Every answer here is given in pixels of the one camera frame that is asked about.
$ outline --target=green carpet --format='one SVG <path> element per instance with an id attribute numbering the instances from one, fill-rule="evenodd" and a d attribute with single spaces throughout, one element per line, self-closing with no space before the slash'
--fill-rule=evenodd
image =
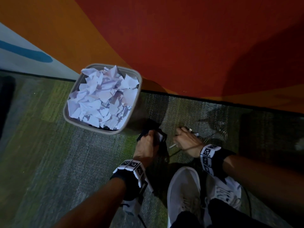
<path id="1" fill-rule="evenodd" d="M 9 75 L 17 85 L 0 140 L 0 227 L 51 227 L 98 190 L 121 161 L 132 157 L 137 136 L 104 136 L 65 122 L 62 109 L 72 82 Z M 300 117 L 148 93 L 141 93 L 141 97 L 149 117 L 168 134 L 168 146 L 175 127 L 187 126 L 209 137 L 210 143 L 303 172 L 300 160 L 304 154 L 304 120 Z M 218 121 L 225 122 L 226 141 L 216 128 Z M 169 151 L 169 164 L 159 157 L 149 170 L 151 178 L 164 168 L 170 171 L 158 180 L 157 197 L 145 192 L 141 214 L 147 227 L 167 225 L 166 186 L 180 166 L 177 163 L 201 172 L 196 161 L 177 151 Z M 242 211 L 248 213 L 243 195 Z M 250 197 L 253 218 L 272 227 L 290 227 L 258 199 Z M 137 218 L 121 209 L 111 224 L 140 226 Z"/>

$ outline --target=hand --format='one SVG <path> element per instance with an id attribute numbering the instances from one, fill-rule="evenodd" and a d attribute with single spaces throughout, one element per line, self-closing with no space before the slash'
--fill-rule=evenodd
<path id="1" fill-rule="evenodd" d="M 153 146 L 154 130 L 150 130 L 146 136 L 142 136 L 138 141 L 133 159 L 140 161 L 146 168 L 153 161 L 159 146 Z"/>
<path id="2" fill-rule="evenodd" d="M 200 157 L 205 144 L 185 127 L 176 128 L 176 133 L 177 135 L 173 138 L 173 141 L 177 144 L 177 147 L 180 147 L 192 157 Z"/>

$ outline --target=black pants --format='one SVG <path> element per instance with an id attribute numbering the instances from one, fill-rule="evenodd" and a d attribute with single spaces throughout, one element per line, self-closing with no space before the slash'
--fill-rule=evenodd
<path id="1" fill-rule="evenodd" d="M 212 199 L 208 205 L 208 211 L 211 217 L 212 226 L 214 228 L 231 227 L 231 228 L 270 228 L 255 219 L 250 218 L 246 214 L 237 211 L 227 203 L 219 200 Z M 202 228 L 197 217 L 188 212 L 184 211 L 177 216 L 176 221 L 172 224 L 172 228 Z"/>

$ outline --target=white sneaker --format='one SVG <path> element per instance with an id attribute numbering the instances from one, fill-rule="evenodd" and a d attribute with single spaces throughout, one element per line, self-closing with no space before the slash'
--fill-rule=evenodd
<path id="1" fill-rule="evenodd" d="M 204 227 L 207 228 L 212 224 L 211 217 L 208 212 L 208 205 L 211 199 L 220 199 L 226 202 L 234 209 L 240 210 L 241 207 L 241 185 L 232 177 L 225 178 L 226 183 L 223 183 L 218 177 L 207 175 L 206 179 L 206 194 L 205 197 L 205 212 L 204 212 Z"/>
<path id="2" fill-rule="evenodd" d="M 190 211 L 200 220 L 200 182 L 196 170 L 184 166 L 174 174 L 168 188 L 168 228 L 183 211 Z"/>

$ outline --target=wristband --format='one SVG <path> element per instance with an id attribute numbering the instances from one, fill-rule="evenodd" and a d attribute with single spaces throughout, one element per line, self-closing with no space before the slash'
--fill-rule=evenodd
<path id="1" fill-rule="evenodd" d="M 228 175 L 223 171 L 222 165 L 224 159 L 230 155 L 235 155 L 235 153 L 220 146 L 206 145 L 200 154 L 203 170 L 211 176 L 218 177 L 226 184 L 225 178 Z"/>
<path id="2" fill-rule="evenodd" d="M 124 197 L 126 201 L 131 201 L 139 195 L 140 188 L 144 185 L 144 182 L 148 184 L 149 190 L 153 192 L 153 188 L 146 177 L 145 168 L 140 161 L 125 160 L 114 170 L 110 179 L 114 177 L 124 180 L 127 187 Z"/>

